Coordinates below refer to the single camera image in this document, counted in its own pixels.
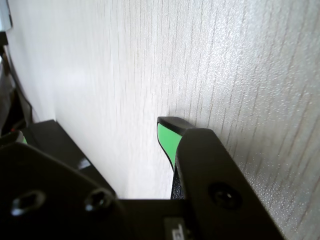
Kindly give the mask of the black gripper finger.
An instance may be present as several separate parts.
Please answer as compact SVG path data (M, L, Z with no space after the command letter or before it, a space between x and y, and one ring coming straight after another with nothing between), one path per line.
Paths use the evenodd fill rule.
M0 139L3 240L128 240L115 196L82 173L27 145L20 132Z
M157 118L158 142L178 173L204 240L280 240L282 234L213 130Z

